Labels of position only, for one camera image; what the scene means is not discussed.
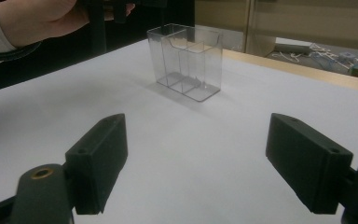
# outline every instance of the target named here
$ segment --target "black object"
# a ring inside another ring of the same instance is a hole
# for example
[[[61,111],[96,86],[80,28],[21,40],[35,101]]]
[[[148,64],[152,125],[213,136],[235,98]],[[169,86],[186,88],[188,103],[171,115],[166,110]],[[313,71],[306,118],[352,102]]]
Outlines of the black object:
[[[103,18],[103,8],[113,7],[114,21],[125,23],[127,7],[129,3],[139,4],[146,7],[167,7],[167,0],[83,0],[88,8],[89,26],[92,52],[95,55],[106,53],[106,32]]]
[[[352,153],[299,119],[272,114],[266,155],[300,201],[315,214],[335,214],[358,224],[358,171]]]
[[[0,203],[0,223],[73,223],[103,211],[128,156],[125,116],[99,121],[66,154],[66,163],[35,167],[21,176],[16,196]]]

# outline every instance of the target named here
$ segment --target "transparent plastic container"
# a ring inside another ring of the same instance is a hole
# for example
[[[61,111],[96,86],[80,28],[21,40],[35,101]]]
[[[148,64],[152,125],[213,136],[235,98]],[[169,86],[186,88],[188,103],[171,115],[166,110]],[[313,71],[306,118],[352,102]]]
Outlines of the transparent plastic container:
[[[147,37],[158,83],[196,101],[220,91],[221,33],[168,24],[147,31]]]

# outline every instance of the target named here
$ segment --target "white table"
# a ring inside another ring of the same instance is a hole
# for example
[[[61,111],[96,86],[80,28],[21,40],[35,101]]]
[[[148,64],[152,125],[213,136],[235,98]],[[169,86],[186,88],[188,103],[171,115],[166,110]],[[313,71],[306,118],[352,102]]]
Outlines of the white table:
[[[358,90],[224,57],[203,103],[155,82],[146,41],[0,90],[0,201],[98,120],[126,114],[129,157],[99,216],[76,223],[339,223],[310,213],[265,157],[270,114],[354,153]]]

